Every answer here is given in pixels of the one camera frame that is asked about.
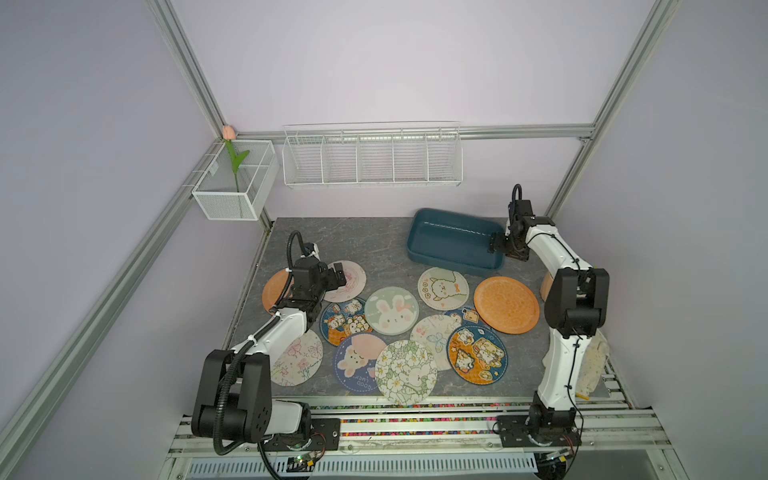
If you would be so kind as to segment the white flowers bunny coaster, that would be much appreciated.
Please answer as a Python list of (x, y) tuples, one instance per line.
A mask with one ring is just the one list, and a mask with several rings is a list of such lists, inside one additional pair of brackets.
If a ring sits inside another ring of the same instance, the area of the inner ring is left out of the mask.
[(425, 400), (437, 383), (438, 369), (433, 354), (412, 340), (395, 341), (379, 354), (375, 380), (380, 393), (400, 406)]

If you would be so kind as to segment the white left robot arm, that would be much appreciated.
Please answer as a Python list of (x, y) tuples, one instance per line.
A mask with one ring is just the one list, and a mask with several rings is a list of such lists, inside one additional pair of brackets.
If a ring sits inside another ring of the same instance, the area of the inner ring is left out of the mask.
[(218, 455), (270, 436), (310, 436), (308, 407), (275, 400), (271, 372), (317, 319), (325, 294), (345, 286), (347, 279), (340, 262), (329, 266), (313, 256), (299, 259), (287, 271), (271, 319), (244, 342), (214, 350), (204, 360), (191, 429), (194, 436), (211, 439)]

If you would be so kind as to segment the green bunny coaster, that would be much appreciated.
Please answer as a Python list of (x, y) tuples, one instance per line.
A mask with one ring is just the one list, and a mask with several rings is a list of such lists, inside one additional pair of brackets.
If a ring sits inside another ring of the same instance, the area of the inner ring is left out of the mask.
[(390, 286), (376, 290), (364, 305), (364, 315), (371, 328), (385, 336), (409, 331), (419, 319), (418, 299), (408, 290)]

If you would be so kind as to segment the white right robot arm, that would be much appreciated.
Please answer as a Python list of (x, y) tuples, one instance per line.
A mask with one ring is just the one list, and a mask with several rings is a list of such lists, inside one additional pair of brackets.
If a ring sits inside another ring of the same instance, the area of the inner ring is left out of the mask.
[(554, 222), (535, 215), (531, 202), (520, 198), (510, 201), (507, 230), (492, 235), (490, 250), (521, 261), (534, 253), (552, 277), (544, 302), (549, 357), (526, 426), (532, 435), (543, 429), (571, 430), (579, 414), (576, 386), (583, 358), (606, 321), (610, 276), (578, 256)]

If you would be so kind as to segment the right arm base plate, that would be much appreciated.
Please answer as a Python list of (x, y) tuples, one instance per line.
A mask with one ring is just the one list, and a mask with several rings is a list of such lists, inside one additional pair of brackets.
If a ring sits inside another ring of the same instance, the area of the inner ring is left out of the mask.
[(534, 422), (527, 414), (500, 415), (495, 422), (494, 431), (505, 448), (575, 448), (582, 445), (574, 420)]

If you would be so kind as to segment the white sheep coaster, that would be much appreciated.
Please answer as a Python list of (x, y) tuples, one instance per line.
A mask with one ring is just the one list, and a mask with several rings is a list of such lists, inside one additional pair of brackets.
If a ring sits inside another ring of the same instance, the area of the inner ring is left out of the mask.
[(420, 298), (438, 311), (450, 311), (462, 307), (469, 298), (470, 287), (459, 272), (432, 267), (424, 271), (417, 283)]

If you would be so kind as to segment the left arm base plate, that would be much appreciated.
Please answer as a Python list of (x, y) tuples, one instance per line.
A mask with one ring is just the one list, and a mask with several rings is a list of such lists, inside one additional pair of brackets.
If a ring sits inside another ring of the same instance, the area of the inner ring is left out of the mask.
[(263, 445), (270, 452), (336, 451), (340, 439), (339, 418), (313, 418), (310, 424), (302, 424), (295, 433), (268, 436)]

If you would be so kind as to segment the teal plastic storage box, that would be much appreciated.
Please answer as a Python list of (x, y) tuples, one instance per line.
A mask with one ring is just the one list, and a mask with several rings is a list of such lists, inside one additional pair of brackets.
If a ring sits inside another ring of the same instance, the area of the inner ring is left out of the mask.
[(498, 221), (422, 208), (413, 217), (406, 251), (417, 263), (488, 277), (504, 265), (504, 254), (490, 251), (497, 233), (504, 234)]

